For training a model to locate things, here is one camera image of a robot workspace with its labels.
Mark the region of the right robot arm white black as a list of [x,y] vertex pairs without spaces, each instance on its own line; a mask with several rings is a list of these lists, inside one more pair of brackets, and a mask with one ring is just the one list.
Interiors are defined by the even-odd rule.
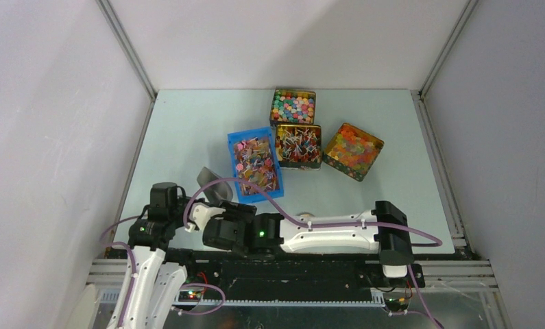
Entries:
[[407,216],[389,201],[330,224],[328,217],[299,217],[290,222],[280,213],[256,214],[253,206],[223,202],[197,204],[189,221],[202,232],[205,246],[252,260],[273,260],[284,254],[335,253],[355,249],[377,254],[381,280],[396,287],[407,279],[415,258]]

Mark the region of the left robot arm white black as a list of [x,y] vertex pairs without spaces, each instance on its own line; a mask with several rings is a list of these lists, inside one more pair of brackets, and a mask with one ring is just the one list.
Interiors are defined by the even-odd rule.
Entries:
[[169,242],[182,223],[182,187],[171,182],[154,184],[149,203],[132,220],[128,241],[110,243],[128,256],[125,277],[108,328],[163,328],[182,285],[193,284],[198,267],[189,260],[165,261]]

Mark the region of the metal scoop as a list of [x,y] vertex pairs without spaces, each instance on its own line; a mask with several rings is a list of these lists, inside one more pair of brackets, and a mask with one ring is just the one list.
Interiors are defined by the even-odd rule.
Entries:
[[207,167],[203,167],[196,177],[199,187],[206,187],[203,194],[205,194],[206,199],[212,204],[219,204],[222,201],[231,202],[234,196],[232,187],[228,182],[218,182],[208,186],[209,183],[220,179],[221,176]]

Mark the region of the blue plastic candy bin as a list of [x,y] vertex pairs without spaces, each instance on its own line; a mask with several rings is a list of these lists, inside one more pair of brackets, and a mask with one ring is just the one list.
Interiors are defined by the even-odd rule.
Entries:
[[274,137],[270,127],[261,127],[228,134],[232,176],[250,184],[236,182],[239,201],[245,204],[265,201],[253,185],[271,198],[284,196],[280,165],[274,151]]

